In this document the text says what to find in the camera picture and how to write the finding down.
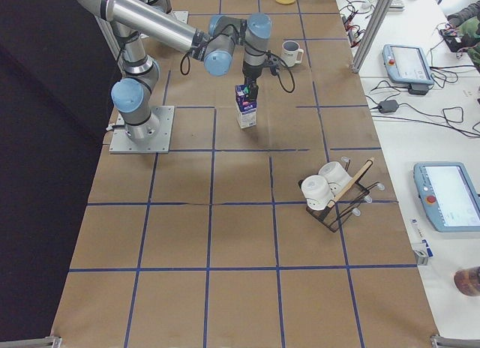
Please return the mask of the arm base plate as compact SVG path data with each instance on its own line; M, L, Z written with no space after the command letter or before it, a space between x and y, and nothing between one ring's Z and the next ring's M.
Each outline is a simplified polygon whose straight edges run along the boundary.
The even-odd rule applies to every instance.
M115 125L109 146L112 154L167 154L175 115L174 106L153 106L149 120L142 125L125 124L121 114Z

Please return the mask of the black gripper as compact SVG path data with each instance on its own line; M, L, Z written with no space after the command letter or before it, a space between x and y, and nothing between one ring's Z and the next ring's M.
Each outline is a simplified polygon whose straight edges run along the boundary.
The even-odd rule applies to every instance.
M259 87L256 84L257 79L261 76L263 65L251 65L244 62L242 65L242 73L244 75L244 84L248 86L248 100L255 101L258 96Z

